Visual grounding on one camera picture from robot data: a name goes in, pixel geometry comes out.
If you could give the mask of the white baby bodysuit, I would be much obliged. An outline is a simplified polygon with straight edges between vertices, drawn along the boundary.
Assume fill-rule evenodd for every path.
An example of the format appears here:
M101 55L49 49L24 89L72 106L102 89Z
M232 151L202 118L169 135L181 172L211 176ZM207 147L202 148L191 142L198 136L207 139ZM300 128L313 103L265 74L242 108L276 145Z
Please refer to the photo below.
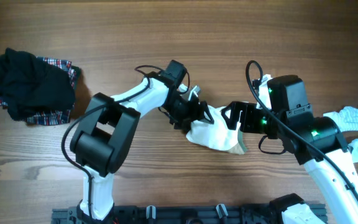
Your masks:
M201 121L193 121L190 130L186 133L186 138L193 144L208 147L213 150L228 152L231 154L243 155L247 148L243 142L242 132L239 131L239 124L235 130L230 130L221 111L224 106L214 108L208 106L214 124L207 124Z

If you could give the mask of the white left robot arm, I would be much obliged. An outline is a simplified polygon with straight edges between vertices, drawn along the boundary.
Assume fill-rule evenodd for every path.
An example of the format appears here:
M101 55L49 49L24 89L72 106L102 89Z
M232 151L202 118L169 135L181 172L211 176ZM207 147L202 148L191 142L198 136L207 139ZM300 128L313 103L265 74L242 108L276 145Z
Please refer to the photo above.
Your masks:
M95 94L85 114L67 130L74 130L69 163L84 173L83 199L76 207L74 222L117 223L112 187L114 174L123 165L141 117L159 109L176 129L189 129L193 121L214 124L205 101L195 91L180 89L190 76L185 66L171 60L165 69L140 65L142 82L133 89L110 97Z

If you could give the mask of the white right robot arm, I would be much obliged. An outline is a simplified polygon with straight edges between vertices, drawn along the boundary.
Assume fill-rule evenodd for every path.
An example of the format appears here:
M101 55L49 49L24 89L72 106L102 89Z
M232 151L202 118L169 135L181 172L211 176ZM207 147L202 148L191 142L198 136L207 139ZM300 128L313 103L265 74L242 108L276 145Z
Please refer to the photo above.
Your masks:
M338 223L358 223L358 174L338 125L313 116L305 85L296 75L267 81L270 105L233 101L221 111L231 130L280 139L314 180Z

